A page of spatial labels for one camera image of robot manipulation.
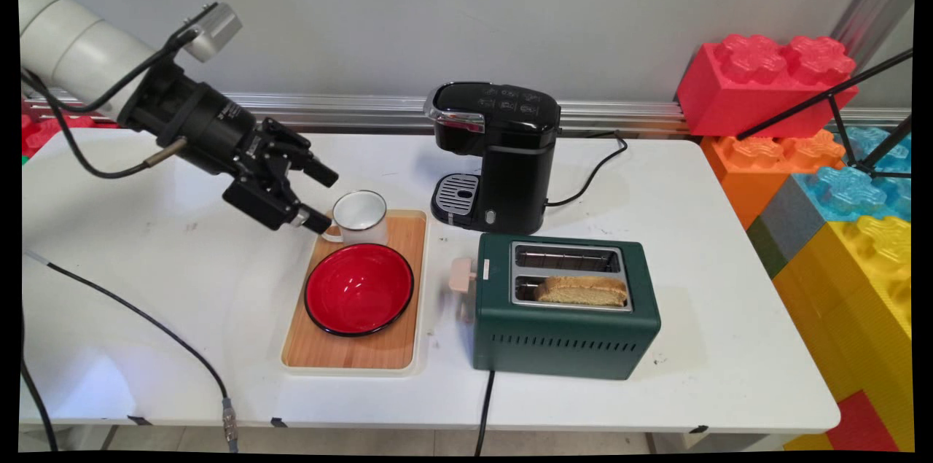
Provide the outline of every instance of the white table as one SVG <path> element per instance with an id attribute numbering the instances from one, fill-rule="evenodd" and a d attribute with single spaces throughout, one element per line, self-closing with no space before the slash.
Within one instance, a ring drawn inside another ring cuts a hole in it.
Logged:
<path id="1" fill-rule="evenodd" d="M 149 156 L 153 137 L 75 130 L 98 168 Z M 23 245 L 149 311 L 224 378 L 241 424 L 291 427 L 477 426 L 487 373 L 473 370 L 469 324 L 446 290 L 454 257 L 480 234 L 430 216 L 447 173 L 475 171 L 433 137 L 309 135 L 340 173 L 328 190 L 295 174 L 326 211 L 367 188 L 391 208 L 429 214 L 423 293 L 426 362 L 403 378 L 294 376 L 284 334 L 312 252 L 304 228 L 266 230 L 221 200 L 230 183 L 172 158 L 119 181 L 79 167 L 60 135 L 23 167 Z M 547 210 L 540 235 L 644 245 L 663 326 L 627 381 L 500 373 L 489 429 L 813 433 L 840 419 L 816 365 L 700 148 L 630 141 L 576 203 Z M 558 141 L 550 197 L 576 192 L 616 141 Z M 61 423 L 218 424 L 219 391 L 201 364 L 112 300 L 23 257 L 26 359 Z M 20 422 L 38 421 L 26 388 Z"/>

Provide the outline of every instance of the bowl black rim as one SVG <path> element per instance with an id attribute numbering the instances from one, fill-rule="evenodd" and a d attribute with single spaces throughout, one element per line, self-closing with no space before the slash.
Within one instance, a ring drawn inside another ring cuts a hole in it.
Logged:
<path id="1" fill-rule="evenodd" d="M 354 246 L 363 246 L 363 245 L 380 246 L 380 247 L 386 248 L 387 250 L 393 251 L 395 254 L 397 254 L 397 256 L 401 257 L 402 262 L 405 263 L 405 267 L 409 269 L 409 278 L 411 279 L 411 284 L 409 286 L 409 296 L 407 296 L 407 299 L 405 300 L 405 304 L 402 305 L 401 309 L 399 310 L 399 313 L 396 313 L 390 320 L 386 321 L 386 323 L 380 324 L 380 326 L 374 327 L 374 329 L 372 330 L 353 332 L 353 333 L 331 330 L 328 327 L 321 324 L 321 322 L 318 321 L 316 318 L 314 318 L 314 315 L 312 314 L 311 307 L 308 304 L 308 281 L 311 280 L 311 276 L 314 273 L 314 271 L 317 270 L 317 267 L 321 266 L 321 264 L 323 264 L 324 261 L 326 261 L 327 258 L 332 256 L 333 254 L 336 254 L 339 251 L 346 250 L 347 248 L 352 248 Z M 407 310 L 407 305 L 411 303 L 411 298 L 413 296 L 414 296 L 414 271 L 411 270 L 411 264 L 409 264 L 409 261 L 407 261 L 407 258 L 405 258 L 405 256 L 403 256 L 403 254 L 401 254 L 399 250 L 390 248 L 389 246 L 386 246 L 384 244 L 359 243 L 359 244 L 350 244 L 349 246 L 344 246 L 343 248 L 339 248 L 337 250 L 330 252 L 329 254 L 327 254 L 326 257 L 322 258 L 322 260 L 320 260 L 311 271 L 309 271 L 308 275 L 306 275 L 306 277 L 304 278 L 304 287 L 303 289 L 301 289 L 301 304 L 302 306 L 304 306 L 304 311 L 306 312 L 308 317 L 311 318 L 314 324 L 317 324 L 317 327 L 319 327 L 319 329 L 326 331 L 329 334 L 337 335 L 340 337 L 362 337 L 364 335 L 370 335 L 373 333 L 377 333 L 379 330 L 383 330 L 386 327 L 388 327 L 390 324 L 395 323 L 397 320 L 399 320 L 399 317 L 401 316 L 401 314 L 405 313 L 405 311 Z"/>

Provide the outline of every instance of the bamboo tray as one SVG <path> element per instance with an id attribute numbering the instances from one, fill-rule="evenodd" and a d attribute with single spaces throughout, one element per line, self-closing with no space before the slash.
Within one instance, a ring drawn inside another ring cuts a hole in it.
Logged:
<path id="1" fill-rule="evenodd" d="M 302 282 L 301 286 L 296 287 L 297 304 L 294 305 L 291 327 L 282 349 L 282 361 L 287 367 L 370 371 L 405 370 L 411 365 L 421 300 L 421 269 L 427 219 L 423 211 L 389 210 L 386 221 L 388 246 L 405 257 L 414 274 L 414 293 L 404 313 L 385 330 L 371 335 L 339 337 L 329 334 L 319 329 L 308 316 L 304 307 Z M 330 243 L 318 237 L 304 279 L 324 257 L 340 248 L 343 248 L 343 244 Z"/>

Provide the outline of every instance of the red bowl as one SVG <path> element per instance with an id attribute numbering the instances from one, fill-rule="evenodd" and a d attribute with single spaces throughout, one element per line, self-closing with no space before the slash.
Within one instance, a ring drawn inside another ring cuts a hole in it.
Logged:
<path id="1" fill-rule="evenodd" d="M 382 244 L 354 244 L 324 257 L 308 275 L 304 308 L 321 330 L 374 333 L 401 316 L 414 293 L 405 257 Z"/>

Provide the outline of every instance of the toast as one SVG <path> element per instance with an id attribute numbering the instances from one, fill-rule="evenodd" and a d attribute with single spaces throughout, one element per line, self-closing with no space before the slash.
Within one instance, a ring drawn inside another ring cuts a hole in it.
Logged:
<path id="1" fill-rule="evenodd" d="M 547 277 L 534 288 L 534 300 L 541 303 L 625 306 L 627 299 L 625 283 L 610 277 Z"/>

